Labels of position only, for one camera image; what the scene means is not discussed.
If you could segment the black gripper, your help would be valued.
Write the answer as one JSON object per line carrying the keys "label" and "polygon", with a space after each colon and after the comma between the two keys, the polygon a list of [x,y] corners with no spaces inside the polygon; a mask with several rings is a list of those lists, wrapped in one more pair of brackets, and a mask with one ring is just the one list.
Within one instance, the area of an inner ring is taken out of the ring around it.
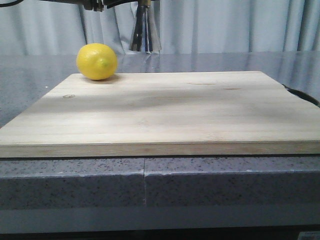
{"label": "black gripper", "polygon": [[85,10],[102,12],[105,7],[110,9],[134,0],[48,0],[48,2],[81,5]]}

